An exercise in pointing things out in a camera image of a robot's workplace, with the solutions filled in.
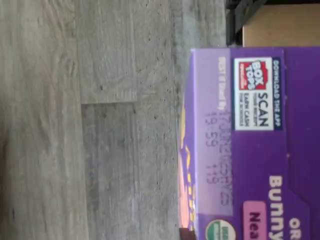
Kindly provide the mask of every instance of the laminate flooring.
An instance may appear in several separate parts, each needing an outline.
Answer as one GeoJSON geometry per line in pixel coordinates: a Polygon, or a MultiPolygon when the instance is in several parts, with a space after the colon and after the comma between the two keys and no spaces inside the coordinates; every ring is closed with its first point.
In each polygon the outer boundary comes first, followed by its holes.
{"type": "Polygon", "coordinates": [[[191,48],[223,0],[0,0],[0,240],[177,240],[191,48]]]}

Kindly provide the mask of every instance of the snack box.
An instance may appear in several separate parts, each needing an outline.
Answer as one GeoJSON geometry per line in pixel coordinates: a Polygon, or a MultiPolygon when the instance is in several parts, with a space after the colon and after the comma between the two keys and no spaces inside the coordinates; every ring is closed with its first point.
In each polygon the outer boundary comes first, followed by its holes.
{"type": "Polygon", "coordinates": [[[191,52],[180,227],[198,240],[320,239],[320,47],[191,52]]]}

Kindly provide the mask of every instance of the usda organic logo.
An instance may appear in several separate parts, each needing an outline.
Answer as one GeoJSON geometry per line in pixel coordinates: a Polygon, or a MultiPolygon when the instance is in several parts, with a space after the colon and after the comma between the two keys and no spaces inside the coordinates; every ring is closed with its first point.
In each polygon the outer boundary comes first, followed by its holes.
{"type": "Polygon", "coordinates": [[[214,220],[206,226],[206,240],[236,240],[234,227],[225,220],[214,220]]]}

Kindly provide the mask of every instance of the white label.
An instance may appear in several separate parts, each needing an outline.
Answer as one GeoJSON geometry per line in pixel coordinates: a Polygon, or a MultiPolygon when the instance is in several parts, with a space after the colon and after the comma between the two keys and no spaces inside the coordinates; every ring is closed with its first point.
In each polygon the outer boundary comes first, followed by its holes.
{"type": "Polygon", "coordinates": [[[273,59],[234,59],[234,129],[273,131],[273,59]]]}

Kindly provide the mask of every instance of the black metal frame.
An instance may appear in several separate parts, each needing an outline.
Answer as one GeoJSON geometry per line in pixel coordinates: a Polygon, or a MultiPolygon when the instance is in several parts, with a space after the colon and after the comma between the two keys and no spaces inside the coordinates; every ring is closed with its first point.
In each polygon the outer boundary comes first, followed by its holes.
{"type": "Polygon", "coordinates": [[[320,0],[226,0],[226,44],[242,45],[242,27],[264,5],[320,4],[320,0]]]}

